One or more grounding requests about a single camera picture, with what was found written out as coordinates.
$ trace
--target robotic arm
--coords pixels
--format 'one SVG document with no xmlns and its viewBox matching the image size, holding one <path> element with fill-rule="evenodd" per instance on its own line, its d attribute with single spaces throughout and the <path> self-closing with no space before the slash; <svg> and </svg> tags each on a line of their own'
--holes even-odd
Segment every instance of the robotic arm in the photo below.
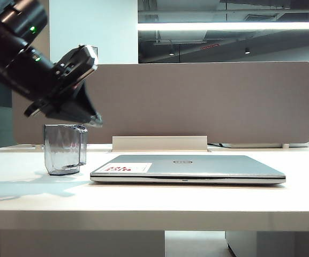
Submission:
<svg viewBox="0 0 309 257">
<path fill-rule="evenodd" d="M 54 64 L 31 46 L 46 24 L 37 0 L 0 0 L 0 81 L 33 101 L 26 116 L 102 126 L 84 84 L 97 69 L 96 49 L 79 46 Z"/>
</svg>

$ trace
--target dell logo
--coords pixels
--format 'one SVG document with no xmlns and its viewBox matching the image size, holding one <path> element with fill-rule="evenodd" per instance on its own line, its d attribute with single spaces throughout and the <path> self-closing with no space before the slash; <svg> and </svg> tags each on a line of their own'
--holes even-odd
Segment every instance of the dell logo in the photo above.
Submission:
<svg viewBox="0 0 309 257">
<path fill-rule="evenodd" d="M 174 161 L 174 163 L 178 163 L 178 164 L 189 164 L 189 163 L 192 163 L 192 161 Z"/>
</svg>

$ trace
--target ceiling light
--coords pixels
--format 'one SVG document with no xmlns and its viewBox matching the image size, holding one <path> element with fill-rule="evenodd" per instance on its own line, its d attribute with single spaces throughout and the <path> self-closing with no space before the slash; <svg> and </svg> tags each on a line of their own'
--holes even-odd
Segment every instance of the ceiling light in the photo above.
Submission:
<svg viewBox="0 0 309 257">
<path fill-rule="evenodd" d="M 139 31 L 260 31 L 309 29 L 309 22 L 139 23 Z"/>
</svg>

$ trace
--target white desk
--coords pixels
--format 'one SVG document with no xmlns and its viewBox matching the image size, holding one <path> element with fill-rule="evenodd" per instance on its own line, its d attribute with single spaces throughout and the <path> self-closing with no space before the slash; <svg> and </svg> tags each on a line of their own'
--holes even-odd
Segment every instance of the white desk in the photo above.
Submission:
<svg viewBox="0 0 309 257">
<path fill-rule="evenodd" d="M 91 171 L 121 154 L 110 149 L 90 146 L 81 172 L 63 177 L 48 175 L 39 149 L 0 149 L 0 230 L 309 231 L 309 148 L 204 153 L 248 155 L 286 174 L 270 187 L 91 182 Z"/>
</svg>

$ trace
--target silver laptop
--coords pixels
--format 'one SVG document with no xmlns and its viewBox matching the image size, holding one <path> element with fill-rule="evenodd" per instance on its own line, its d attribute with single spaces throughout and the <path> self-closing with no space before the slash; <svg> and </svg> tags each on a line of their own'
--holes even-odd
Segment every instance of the silver laptop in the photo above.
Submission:
<svg viewBox="0 0 309 257">
<path fill-rule="evenodd" d="M 104 183 L 280 184 L 285 174 L 243 155 L 120 155 L 90 174 Z"/>
</svg>

